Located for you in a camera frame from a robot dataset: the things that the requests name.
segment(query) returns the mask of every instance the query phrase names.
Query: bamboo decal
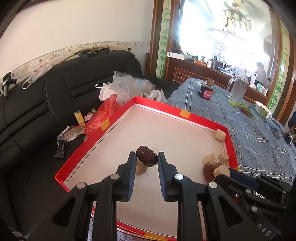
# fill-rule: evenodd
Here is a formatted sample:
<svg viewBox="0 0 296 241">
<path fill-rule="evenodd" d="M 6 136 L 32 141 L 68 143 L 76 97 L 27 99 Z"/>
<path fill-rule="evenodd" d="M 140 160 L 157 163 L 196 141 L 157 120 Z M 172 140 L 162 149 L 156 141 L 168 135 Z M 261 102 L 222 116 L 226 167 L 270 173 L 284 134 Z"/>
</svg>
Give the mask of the bamboo decal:
<svg viewBox="0 0 296 241">
<path fill-rule="evenodd" d="M 289 32 L 287 28 L 281 21 L 281 31 L 282 31 L 282 54 L 281 54 L 281 62 L 279 66 L 279 74 L 277 77 L 276 85 L 273 89 L 272 96 L 267 105 L 267 108 L 273 113 L 277 107 L 279 99 L 282 94 L 282 89 L 286 82 L 287 71 L 289 66 L 289 58 L 290 58 L 290 48 L 289 47 Z"/>
<path fill-rule="evenodd" d="M 166 49 L 168 44 L 168 31 L 170 24 L 170 4 L 171 0 L 167 1 L 167 4 L 164 4 L 163 9 L 163 17 L 161 24 L 161 36 L 159 41 L 158 48 L 158 60 L 157 60 L 157 69 L 156 69 L 156 77 L 163 78 L 164 76 L 164 68 L 165 68 L 165 57 L 166 57 Z"/>
</svg>

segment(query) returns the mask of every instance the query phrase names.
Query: decorative wallpaper border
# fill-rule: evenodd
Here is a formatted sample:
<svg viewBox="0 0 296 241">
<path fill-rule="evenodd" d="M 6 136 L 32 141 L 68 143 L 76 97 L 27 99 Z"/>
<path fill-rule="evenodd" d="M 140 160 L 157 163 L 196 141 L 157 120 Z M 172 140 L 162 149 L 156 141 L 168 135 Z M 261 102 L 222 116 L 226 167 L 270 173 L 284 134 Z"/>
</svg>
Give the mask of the decorative wallpaper border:
<svg viewBox="0 0 296 241">
<path fill-rule="evenodd" d="M 109 47 L 110 50 L 127 50 L 128 48 L 131 49 L 131 52 L 136 55 L 137 52 L 141 51 L 143 53 L 149 52 L 149 43 L 145 42 L 128 42 L 128 41 L 105 41 L 105 42 L 94 42 L 94 43 L 87 43 L 87 44 L 80 44 L 74 45 L 70 47 L 65 47 L 62 49 L 58 49 L 52 51 L 50 53 L 41 55 L 33 60 L 30 60 L 19 67 L 15 68 L 11 71 L 12 77 L 17 79 L 17 83 L 23 81 L 24 79 L 30 77 L 30 75 L 34 72 L 34 70 L 46 62 L 53 61 L 54 64 L 58 64 L 61 61 L 69 58 L 70 56 L 74 55 L 75 53 L 91 48 L 104 48 Z M 78 57 L 78 55 L 72 56 L 69 59 L 73 59 Z"/>
</svg>

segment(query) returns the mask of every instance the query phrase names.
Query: metal screw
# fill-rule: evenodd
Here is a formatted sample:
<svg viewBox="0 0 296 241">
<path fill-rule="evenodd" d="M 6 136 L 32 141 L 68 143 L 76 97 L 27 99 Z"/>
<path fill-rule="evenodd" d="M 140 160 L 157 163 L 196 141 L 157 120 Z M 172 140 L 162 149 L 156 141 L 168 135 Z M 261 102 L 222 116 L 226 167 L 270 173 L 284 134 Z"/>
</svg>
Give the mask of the metal screw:
<svg viewBox="0 0 296 241">
<path fill-rule="evenodd" d="M 120 176 L 117 173 L 111 175 L 112 180 L 117 180 Z"/>
<path fill-rule="evenodd" d="M 85 186 L 86 186 L 86 185 L 85 185 L 85 183 L 83 183 L 83 182 L 77 184 L 77 188 L 78 188 L 78 189 L 85 188 Z"/>
<path fill-rule="evenodd" d="M 255 212 L 257 212 L 258 208 L 256 206 L 252 206 L 251 210 L 255 213 Z"/>
<path fill-rule="evenodd" d="M 183 178 L 184 178 L 184 176 L 182 175 L 182 174 L 176 174 L 175 175 L 175 178 L 177 179 L 177 180 L 182 180 Z"/>
<path fill-rule="evenodd" d="M 210 187 L 210 188 L 217 188 L 217 186 L 218 186 L 218 185 L 217 185 L 217 183 L 215 183 L 215 182 L 210 182 L 210 183 L 209 183 L 209 187 Z"/>
</svg>

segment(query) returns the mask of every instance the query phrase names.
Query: sofa cushion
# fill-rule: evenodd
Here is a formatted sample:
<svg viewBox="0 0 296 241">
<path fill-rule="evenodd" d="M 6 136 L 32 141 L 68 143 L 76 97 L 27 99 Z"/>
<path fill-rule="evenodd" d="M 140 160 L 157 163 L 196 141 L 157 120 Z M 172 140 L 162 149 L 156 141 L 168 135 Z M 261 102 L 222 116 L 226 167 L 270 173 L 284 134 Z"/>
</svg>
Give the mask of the sofa cushion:
<svg viewBox="0 0 296 241">
<path fill-rule="evenodd" d="M 143 75 L 142 78 L 149 80 L 155 85 L 157 90 L 163 90 L 166 99 L 168 99 L 171 94 L 180 87 L 180 83 L 178 82 L 171 82 L 169 80 L 160 79 L 151 75 Z"/>
<path fill-rule="evenodd" d="M 57 142 L 52 141 L 28 158 L 9 178 L 9 187 L 24 237 L 28 237 L 38 223 L 67 194 L 54 176 L 66 160 L 83 143 L 85 135 L 69 141 L 65 159 L 56 159 Z"/>
<path fill-rule="evenodd" d="M 2 216 L 3 220 L 12 231 L 19 230 L 14 209 L 11 205 L 9 183 L 7 178 L 2 174 L 0 174 L 0 197 L 0 206 L 5 207 L 0 209 L 0 216 Z"/>
<path fill-rule="evenodd" d="M 7 174 L 49 141 L 62 128 L 47 103 L 44 77 L 27 90 L 18 84 L 0 99 L 0 165 Z"/>
<path fill-rule="evenodd" d="M 125 50 L 99 53 L 91 57 L 78 57 L 68 60 L 56 68 L 62 73 L 71 92 L 75 110 L 83 115 L 93 108 L 98 108 L 100 89 L 96 84 L 113 81 L 114 71 L 141 77 L 141 66 L 135 56 Z"/>
</svg>

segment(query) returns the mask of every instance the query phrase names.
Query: white bowl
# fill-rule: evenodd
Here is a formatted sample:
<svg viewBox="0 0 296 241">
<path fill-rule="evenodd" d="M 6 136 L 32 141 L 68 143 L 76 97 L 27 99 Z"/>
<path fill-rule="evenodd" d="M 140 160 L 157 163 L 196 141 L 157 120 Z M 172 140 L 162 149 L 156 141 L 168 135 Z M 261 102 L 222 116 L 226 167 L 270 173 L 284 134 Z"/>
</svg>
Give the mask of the white bowl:
<svg viewBox="0 0 296 241">
<path fill-rule="evenodd" d="M 268 117 L 272 116 L 271 111 L 259 101 L 256 101 L 255 110 L 262 118 L 266 117 L 267 119 Z"/>
</svg>

